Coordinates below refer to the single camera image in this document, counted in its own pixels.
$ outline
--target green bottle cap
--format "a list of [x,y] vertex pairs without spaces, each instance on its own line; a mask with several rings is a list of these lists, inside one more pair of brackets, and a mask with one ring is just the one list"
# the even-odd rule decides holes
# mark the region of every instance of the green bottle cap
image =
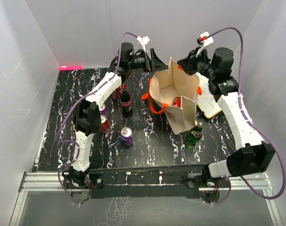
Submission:
[[203,122],[200,121],[200,122],[198,123],[198,127],[203,128],[203,126],[204,126]]

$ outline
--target soda can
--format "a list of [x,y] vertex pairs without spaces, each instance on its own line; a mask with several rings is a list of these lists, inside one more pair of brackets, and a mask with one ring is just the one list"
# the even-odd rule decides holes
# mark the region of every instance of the soda can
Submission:
[[107,119],[110,119],[110,114],[105,104],[101,105],[101,107],[99,108],[99,112],[100,114],[104,114],[107,117]]
[[182,99],[180,97],[176,97],[173,99],[172,106],[181,107]]
[[101,133],[108,133],[111,130],[111,126],[110,126],[110,121],[107,119],[107,117],[102,114],[100,115],[101,118],[101,126],[99,128],[99,131]]
[[130,127],[124,127],[120,132],[122,144],[125,146],[131,146],[134,143],[133,135],[134,133]]
[[121,97],[121,90],[120,87],[118,87],[112,92],[111,98],[113,100],[120,100],[120,97]]

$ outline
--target table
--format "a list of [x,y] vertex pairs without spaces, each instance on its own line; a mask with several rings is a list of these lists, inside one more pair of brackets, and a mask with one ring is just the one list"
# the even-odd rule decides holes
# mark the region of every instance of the table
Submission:
[[[59,73],[39,162],[33,172],[56,171],[59,165],[72,160],[74,145],[58,144],[56,133],[75,99],[90,92],[106,71],[101,68]],[[154,115],[148,103],[141,100],[150,77],[152,73],[134,70],[126,81],[132,96],[134,113],[131,118],[122,116],[117,101],[111,98],[105,101],[112,130],[105,135],[95,134],[90,157],[92,169],[207,164],[226,159],[234,152],[233,135],[223,113],[207,119],[199,110],[197,120],[204,123],[204,135],[194,149],[186,148],[185,134],[174,135],[165,114]],[[123,146],[119,138],[124,126],[134,130],[135,142],[131,147]],[[61,139],[75,140],[71,120],[64,127]]]

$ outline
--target white wall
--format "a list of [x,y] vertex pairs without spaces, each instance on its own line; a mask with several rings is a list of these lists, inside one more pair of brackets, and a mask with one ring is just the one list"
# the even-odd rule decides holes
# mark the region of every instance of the white wall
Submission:
[[0,0],[0,226],[45,128],[59,64],[24,0]]
[[[239,49],[235,56],[236,77]],[[242,90],[254,124],[279,147],[286,164],[286,0],[263,1],[244,34]],[[282,183],[276,156],[267,171],[276,194]],[[286,190],[276,202],[286,226]]]
[[[261,0],[26,0],[60,65],[108,67],[124,32],[151,38],[164,62],[184,58],[199,34],[226,26],[245,31]],[[233,32],[215,41],[235,49]],[[137,41],[127,37],[138,49]]]

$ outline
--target soda bottle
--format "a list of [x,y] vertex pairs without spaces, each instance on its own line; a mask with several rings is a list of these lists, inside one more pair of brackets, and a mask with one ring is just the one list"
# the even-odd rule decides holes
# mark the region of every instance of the soda bottle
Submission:
[[201,139],[203,135],[203,122],[199,122],[197,126],[194,126],[189,130],[185,137],[185,141],[188,143],[189,147],[195,147],[196,143]]
[[133,114],[132,99],[130,97],[130,94],[127,91],[126,84],[122,85],[120,103],[121,103],[121,106],[122,106],[122,114],[125,117],[132,116],[132,114]]

